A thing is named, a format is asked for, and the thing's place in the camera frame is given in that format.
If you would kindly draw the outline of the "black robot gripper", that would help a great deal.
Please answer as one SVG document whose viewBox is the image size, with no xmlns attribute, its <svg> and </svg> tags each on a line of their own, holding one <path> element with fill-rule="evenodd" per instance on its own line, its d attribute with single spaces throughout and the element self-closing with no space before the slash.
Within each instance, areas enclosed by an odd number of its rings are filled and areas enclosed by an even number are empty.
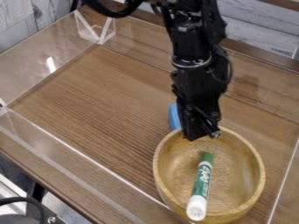
<svg viewBox="0 0 299 224">
<path fill-rule="evenodd" d="M 228 89 L 232 71 L 230 57 L 216 54 L 203 64 L 178 66 L 171 74 L 182 133 L 188 141 L 220 136 L 219 100 Z"/>
</svg>

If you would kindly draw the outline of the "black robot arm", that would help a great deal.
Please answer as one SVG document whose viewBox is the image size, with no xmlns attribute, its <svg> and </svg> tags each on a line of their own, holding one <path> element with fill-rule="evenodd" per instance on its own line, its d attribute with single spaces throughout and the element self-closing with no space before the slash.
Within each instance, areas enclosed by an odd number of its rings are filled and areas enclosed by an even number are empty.
<svg viewBox="0 0 299 224">
<path fill-rule="evenodd" d="M 234 68 L 226 49 L 227 23 L 218 0 L 126 0 L 126 7 L 114 10 L 106 0 L 87 0 L 87 5 L 110 18 L 132 15 L 148 2 L 163 18 L 172 42 L 172 92 L 183 137 L 194 141 L 220 135 L 220 97 L 227 92 Z"/>
</svg>

